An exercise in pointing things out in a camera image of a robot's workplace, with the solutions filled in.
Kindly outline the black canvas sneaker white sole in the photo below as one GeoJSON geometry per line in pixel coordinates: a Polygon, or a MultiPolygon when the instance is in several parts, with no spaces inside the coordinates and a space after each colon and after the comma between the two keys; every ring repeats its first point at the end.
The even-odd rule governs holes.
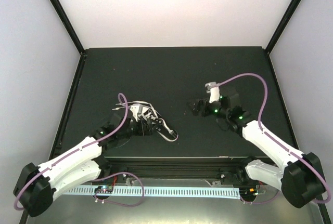
{"type": "Polygon", "coordinates": [[[171,128],[161,114],[145,101],[132,101],[129,103],[132,112],[131,125],[136,136],[151,136],[158,133],[164,140],[175,142],[179,135],[171,128]]]}

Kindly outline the white shoelace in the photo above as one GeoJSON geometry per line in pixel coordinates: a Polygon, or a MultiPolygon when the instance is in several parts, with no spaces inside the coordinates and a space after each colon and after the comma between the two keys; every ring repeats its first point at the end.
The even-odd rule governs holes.
{"type": "Polygon", "coordinates": [[[153,116],[158,116],[158,112],[154,109],[151,103],[136,100],[129,102],[128,106],[129,109],[133,112],[133,115],[140,116],[150,112],[153,114],[153,116]]]}

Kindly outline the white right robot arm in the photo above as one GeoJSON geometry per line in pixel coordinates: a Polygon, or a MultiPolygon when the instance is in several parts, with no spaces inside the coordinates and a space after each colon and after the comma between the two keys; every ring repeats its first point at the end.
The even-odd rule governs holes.
{"type": "Polygon", "coordinates": [[[213,101],[196,99],[187,106],[193,115],[223,119],[227,129],[255,145],[274,162],[274,165],[258,159],[249,162],[236,171],[239,182],[264,182],[279,190],[296,208],[327,192],[320,159],[314,153],[304,154],[282,141],[242,108],[238,95],[219,95],[213,101]]]}

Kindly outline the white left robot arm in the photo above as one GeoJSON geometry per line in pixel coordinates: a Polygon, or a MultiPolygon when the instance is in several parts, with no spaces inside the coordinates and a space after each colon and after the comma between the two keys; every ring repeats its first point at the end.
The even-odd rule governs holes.
{"type": "Polygon", "coordinates": [[[128,115],[115,123],[104,123],[79,144],[52,160],[40,165],[27,164],[13,190],[15,210],[25,210],[30,217],[37,217],[68,190],[88,181],[108,181],[112,170],[103,152],[113,148],[121,139],[154,133],[165,140],[178,138],[177,132],[161,117],[152,113],[128,115]]]}

